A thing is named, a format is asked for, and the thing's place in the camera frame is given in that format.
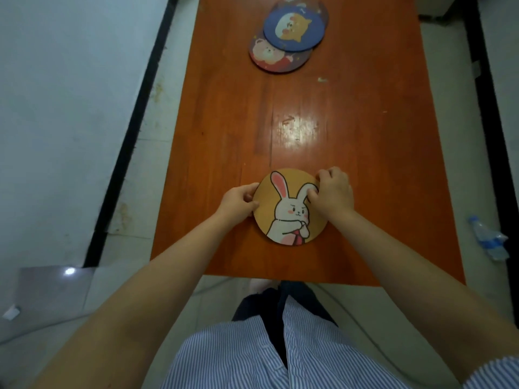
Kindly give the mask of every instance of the blue coaster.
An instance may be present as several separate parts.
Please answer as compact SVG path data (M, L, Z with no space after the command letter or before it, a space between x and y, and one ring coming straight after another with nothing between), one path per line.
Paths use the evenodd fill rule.
M263 25L265 38L276 48L301 52L313 48L324 37L324 23L318 13L289 5L272 11Z

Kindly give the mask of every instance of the rabbit ear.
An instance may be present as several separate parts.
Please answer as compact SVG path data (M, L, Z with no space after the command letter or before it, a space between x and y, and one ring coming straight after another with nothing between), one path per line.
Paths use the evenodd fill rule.
M289 196L289 188L287 187L287 181L285 180L285 177L279 173L279 172L272 172L270 174L270 181L272 184L274 184L274 187L276 187L276 190L278 190L279 196L281 198L286 198Z
M302 187L299 189L299 192L297 193L297 200L301 203L303 203L306 199L306 195L308 194L308 190L316 190L319 192L319 189L315 184L312 183L306 183L303 184Z

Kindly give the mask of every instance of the person's left arm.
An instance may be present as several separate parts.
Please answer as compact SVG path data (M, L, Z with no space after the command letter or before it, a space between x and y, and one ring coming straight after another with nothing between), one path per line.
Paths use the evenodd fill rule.
M259 206L251 202L257 186L229 190L214 215L124 283L61 348L32 389L140 388L220 241Z

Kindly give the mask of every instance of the cartoon rabbit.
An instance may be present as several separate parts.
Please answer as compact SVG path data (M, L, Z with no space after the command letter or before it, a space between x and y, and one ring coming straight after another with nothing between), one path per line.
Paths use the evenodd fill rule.
M270 224L267 236L277 243L299 246L310 236L310 213L305 205L306 194L309 189L318 191L317 186L306 183L300 188L297 198L291 198L287 181L281 173L272 172L270 181L276 187L281 200L276 205L275 219Z

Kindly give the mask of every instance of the pink inner ear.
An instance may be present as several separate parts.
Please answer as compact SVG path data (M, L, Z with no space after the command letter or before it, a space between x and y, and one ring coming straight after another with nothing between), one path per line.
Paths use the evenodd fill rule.
M272 182L278 188L278 191L281 194L281 197L286 198L287 197L287 189L285 188L285 181L283 179L283 176L281 176L279 173L273 174L272 175Z

